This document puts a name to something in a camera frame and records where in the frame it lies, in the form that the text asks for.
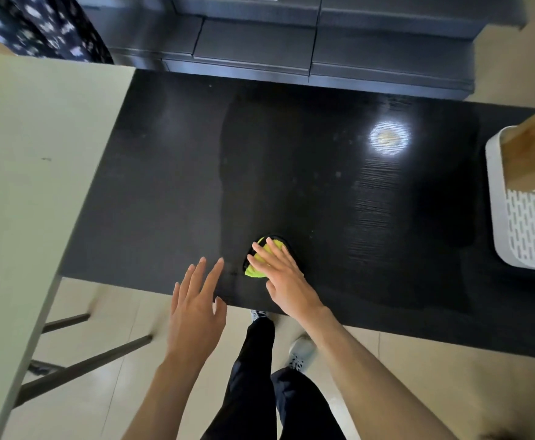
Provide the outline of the person's left hand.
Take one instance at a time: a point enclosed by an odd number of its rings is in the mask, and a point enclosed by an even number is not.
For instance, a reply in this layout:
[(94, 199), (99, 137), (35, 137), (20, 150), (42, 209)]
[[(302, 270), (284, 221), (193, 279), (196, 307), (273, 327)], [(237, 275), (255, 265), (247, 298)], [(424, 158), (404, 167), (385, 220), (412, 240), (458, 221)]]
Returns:
[(214, 326), (214, 292), (223, 268), (224, 260), (219, 258), (210, 273), (204, 275), (199, 295), (187, 295), (186, 270), (180, 283), (178, 306), (174, 314), (170, 311), (167, 356), (174, 354), (205, 363), (217, 347), (225, 327)]

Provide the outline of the person's right hand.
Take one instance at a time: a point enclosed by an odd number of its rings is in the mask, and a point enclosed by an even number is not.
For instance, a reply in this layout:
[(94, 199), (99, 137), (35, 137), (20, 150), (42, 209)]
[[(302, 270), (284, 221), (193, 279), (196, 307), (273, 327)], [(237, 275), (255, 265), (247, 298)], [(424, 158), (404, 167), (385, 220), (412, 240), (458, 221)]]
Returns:
[[(247, 256), (252, 264), (252, 256)], [(307, 328), (309, 322), (323, 309), (323, 304), (316, 291), (312, 288), (303, 273), (289, 266), (282, 253), (279, 251), (278, 270), (259, 270), (271, 280), (280, 292), (279, 308), (288, 316), (294, 318), (303, 328)]]

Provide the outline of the yellow-green cleaning cloth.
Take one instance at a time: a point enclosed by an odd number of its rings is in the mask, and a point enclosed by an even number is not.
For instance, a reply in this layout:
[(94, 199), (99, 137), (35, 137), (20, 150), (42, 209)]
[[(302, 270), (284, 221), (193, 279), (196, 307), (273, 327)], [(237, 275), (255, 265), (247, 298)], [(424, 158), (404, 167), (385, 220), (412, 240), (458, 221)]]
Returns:
[[(271, 247), (267, 244), (266, 240), (267, 238), (271, 238), (274, 245), (276, 247), (278, 247), (279, 249), (282, 249), (283, 247), (285, 247), (287, 245), (286, 243), (286, 240), (283, 239), (282, 237), (279, 237), (277, 235), (269, 235), (269, 236), (263, 236), (263, 237), (260, 237), (256, 243), (263, 247), (265, 251), (267, 251), (268, 253), (272, 253), (272, 250), (271, 250)], [(250, 248), (249, 252), (248, 252), (248, 255), (249, 256), (253, 256), (254, 258), (262, 261), (263, 258), (261, 258), (259, 256), (259, 254), (257, 254), (257, 252), (253, 249), (253, 248)], [(256, 279), (262, 279), (262, 278), (265, 278), (266, 275), (262, 272), (260, 272), (259, 270), (257, 270), (248, 260), (248, 258), (244, 258), (243, 260), (243, 265), (242, 265), (242, 271), (244, 273), (244, 275), (248, 276), (248, 277), (251, 277), (251, 278), (256, 278)]]

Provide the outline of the person's left forearm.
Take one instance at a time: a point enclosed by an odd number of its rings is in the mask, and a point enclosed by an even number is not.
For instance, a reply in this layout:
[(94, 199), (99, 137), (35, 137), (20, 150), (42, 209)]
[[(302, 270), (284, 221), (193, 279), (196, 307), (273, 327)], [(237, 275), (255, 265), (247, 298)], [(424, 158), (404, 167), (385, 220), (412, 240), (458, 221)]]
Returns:
[(176, 440), (183, 413), (204, 361), (168, 355), (122, 440)]

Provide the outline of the person's right forearm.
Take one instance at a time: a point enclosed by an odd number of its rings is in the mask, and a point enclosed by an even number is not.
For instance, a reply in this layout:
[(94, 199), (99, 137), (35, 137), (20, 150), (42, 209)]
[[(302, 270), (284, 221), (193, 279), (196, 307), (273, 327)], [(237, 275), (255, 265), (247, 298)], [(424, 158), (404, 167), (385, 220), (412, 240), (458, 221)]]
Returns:
[(457, 440), (328, 308), (294, 318), (324, 357), (361, 440)]

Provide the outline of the person's white right shoe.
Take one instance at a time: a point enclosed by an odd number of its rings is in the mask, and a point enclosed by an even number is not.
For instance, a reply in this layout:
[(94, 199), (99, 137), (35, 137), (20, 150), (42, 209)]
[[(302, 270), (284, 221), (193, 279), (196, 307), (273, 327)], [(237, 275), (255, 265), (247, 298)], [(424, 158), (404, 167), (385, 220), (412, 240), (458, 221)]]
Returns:
[(292, 343), (286, 367), (306, 374), (316, 355), (317, 347), (314, 341), (308, 334), (303, 334)]

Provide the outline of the person's black trousers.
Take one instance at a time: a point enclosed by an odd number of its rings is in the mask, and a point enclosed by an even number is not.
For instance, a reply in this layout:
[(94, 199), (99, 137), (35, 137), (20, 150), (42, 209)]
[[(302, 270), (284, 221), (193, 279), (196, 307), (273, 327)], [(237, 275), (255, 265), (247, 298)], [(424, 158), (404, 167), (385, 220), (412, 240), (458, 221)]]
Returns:
[(330, 405), (305, 374), (284, 366), (271, 373), (275, 323), (248, 327), (222, 406), (201, 440), (346, 440)]

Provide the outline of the grey drawer cabinet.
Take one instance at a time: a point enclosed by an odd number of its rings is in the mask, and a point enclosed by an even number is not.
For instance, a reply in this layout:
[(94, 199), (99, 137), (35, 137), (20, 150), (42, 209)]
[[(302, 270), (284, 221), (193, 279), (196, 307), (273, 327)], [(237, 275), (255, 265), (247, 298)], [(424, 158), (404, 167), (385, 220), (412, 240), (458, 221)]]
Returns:
[(464, 100), (475, 38), (524, 0), (77, 0), (116, 64)]

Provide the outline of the white perforated plastic basket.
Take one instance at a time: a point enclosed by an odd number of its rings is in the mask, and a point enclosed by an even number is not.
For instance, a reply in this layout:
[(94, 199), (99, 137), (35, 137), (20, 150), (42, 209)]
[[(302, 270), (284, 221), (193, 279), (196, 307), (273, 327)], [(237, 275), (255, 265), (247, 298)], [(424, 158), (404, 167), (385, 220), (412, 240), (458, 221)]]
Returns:
[(514, 129), (506, 126), (485, 146), (494, 248), (510, 266), (535, 270), (535, 191), (506, 187), (501, 138)]

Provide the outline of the dark floral fabric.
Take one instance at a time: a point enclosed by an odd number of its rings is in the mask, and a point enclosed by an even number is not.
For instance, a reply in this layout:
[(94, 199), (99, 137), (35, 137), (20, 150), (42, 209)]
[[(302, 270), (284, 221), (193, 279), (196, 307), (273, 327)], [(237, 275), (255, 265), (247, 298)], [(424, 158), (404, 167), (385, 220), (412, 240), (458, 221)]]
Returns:
[(114, 64), (76, 0), (0, 0), (0, 44), (19, 56)]

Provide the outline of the dark metal table frame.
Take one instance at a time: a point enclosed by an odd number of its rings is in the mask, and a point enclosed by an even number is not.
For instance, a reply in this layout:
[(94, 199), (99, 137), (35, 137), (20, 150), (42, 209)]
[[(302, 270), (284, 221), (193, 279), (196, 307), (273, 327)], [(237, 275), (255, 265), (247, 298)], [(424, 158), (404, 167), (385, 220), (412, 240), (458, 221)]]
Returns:
[(39, 360), (31, 360), (28, 365), (28, 372), (37, 378), (22, 384), (13, 407), (20, 407), (26, 402), (116, 361), (139, 348), (147, 346), (154, 340), (157, 332), (158, 329), (152, 328), (147, 335), (67, 367)]

